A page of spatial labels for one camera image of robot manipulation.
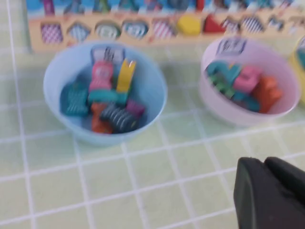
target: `grid pattern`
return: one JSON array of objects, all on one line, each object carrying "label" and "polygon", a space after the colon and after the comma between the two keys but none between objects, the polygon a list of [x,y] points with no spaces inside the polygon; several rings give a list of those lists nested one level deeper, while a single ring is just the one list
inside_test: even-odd
[{"label": "grid pattern", "polygon": [[[120,146],[78,141],[44,103],[53,54],[27,51],[22,2],[0,2],[0,229],[237,229],[239,157],[279,156],[305,169],[302,107],[252,128],[207,111],[197,92],[206,45],[143,49],[169,85],[161,118]],[[295,44],[265,42],[284,55]]]}]

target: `yellow shape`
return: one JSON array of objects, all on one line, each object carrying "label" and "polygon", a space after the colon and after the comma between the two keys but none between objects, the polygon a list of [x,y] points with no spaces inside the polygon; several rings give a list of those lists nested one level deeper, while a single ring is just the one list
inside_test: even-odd
[{"label": "yellow shape", "polygon": [[177,22],[178,30],[191,36],[197,36],[201,33],[201,20],[195,16],[183,15]]},{"label": "yellow shape", "polygon": [[126,93],[129,91],[135,66],[136,61],[128,62],[126,59],[123,61],[118,77],[118,85],[116,87],[117,92]]}]

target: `plastic bowl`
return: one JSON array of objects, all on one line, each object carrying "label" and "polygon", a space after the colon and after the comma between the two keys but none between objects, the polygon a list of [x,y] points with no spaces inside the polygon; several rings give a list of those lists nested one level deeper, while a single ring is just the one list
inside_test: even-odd
[{"label": "plastic bowl", "polygon": [[[91,80],[93,47],[113,47],[125,49],[126,58],[137,62],[132,79],[130,97],[146,108],[140,120],[140,128],[124,134],[99,134],[91,131],[91,118],[68,117],[60,112],[60,94],[67,83],[80,77]],[[114,145],[129,139],[149,127],[162,112],[167,100],[167,85],[159,67],[144,54],[114,42],[90,42],[68,48],[52,60],[48,66],[43,92],[47,105],[77,138],[95,145]]]},{"label": "plastic bowl", "polygon": [[[225,98],[212,86],[205,69],[214,60],[259,66],[264,74],[277,79],[284,95],[267,114],[248,111]],[[289,113],[298,104],[301,91],[290,65],[279,54],[253,40],[223,37],[211,43],[203,54],[199,94],[207,107],[221,119],[235,125],[252,126]]]}]

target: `black object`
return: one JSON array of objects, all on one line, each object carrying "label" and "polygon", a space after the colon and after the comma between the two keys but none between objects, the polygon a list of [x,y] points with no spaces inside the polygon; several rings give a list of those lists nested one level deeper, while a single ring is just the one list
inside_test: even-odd
[{"label": "black object", "polygon": [[240,229],[304,229],[305,172],[276,157],[242,157],[234,202]]},{"label": "black object", "polygon": [[101,112],[100,119],[109,121],[116,133],[126,133],[138,128],[138,119],[125,108],[110,103]]}]

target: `shape puzzle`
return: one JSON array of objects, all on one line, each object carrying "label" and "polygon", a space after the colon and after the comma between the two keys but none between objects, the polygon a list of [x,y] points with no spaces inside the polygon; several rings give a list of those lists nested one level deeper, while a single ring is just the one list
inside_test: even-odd
[{"label": "shape puzzle", "polygon": [[130,45],[211,41],[223,34],[301,36],[292,0],[26,0],[34,51],[92,40]]}]

